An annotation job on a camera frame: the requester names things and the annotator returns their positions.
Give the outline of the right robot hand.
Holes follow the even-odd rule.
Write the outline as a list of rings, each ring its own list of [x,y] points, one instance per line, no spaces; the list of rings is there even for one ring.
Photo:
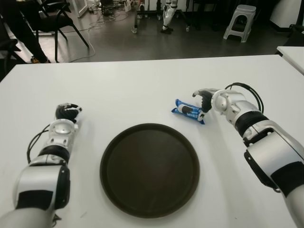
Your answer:
[[[211,106],[212,96],[217,91],[218,91],[218,89],[214,89],[214,88],[204,88],[204,89],[200,89],[200,90],[193,92],[193,94],[192,94],[193,97],[196,97],[197,95],[202,97],[200,117],[204,118],[204,116],[212,108],[212,106]]]

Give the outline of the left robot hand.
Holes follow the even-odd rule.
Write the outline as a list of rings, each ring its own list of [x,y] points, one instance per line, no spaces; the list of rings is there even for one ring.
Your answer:
[[[55,117],[56,119],[67,119],[72,121],[74,124],[77,122],[77,116],[82,112],[82,107],[71,104],[71,103],[64,103],[59,104],[56,107]]]

